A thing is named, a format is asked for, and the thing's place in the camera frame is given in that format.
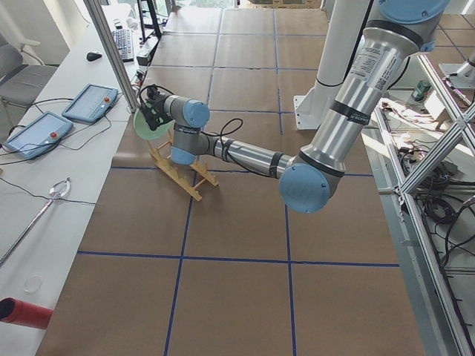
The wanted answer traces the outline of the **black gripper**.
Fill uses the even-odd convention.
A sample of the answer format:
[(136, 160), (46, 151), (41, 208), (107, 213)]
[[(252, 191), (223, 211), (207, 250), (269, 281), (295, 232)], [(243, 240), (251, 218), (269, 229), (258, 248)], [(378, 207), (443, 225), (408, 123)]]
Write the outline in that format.
[(165, 112), (164, 103), (164, 98), (158, 99), (155, 102), (146, 100), (142, 107), (145, 121), (152, 131), (155, 131), (160, 126), (167, 123), (167, 114)]

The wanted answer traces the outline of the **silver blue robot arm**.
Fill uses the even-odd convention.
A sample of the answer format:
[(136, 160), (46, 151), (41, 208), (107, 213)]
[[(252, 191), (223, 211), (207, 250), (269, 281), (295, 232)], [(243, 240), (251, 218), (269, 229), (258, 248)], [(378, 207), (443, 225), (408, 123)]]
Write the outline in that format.
[(262, 177), (279, 181), (283, 201), (292, 210), (322, 209), (344, 176), (344, 161), (371, 113), (390, 87), (405, 59), (432, 51), (436, 27), (446, 1), (377, 1), (362, 29), (363, 47), (340, 84), (310, 144), (287, 156), (224, 133), (206, 133), (208, 106), (196, 99), (147, 88), (134, 117), (139, 137), (152, 140), (172, 130), (171, 160), (192, 165), (200, 155), (234, 163)]

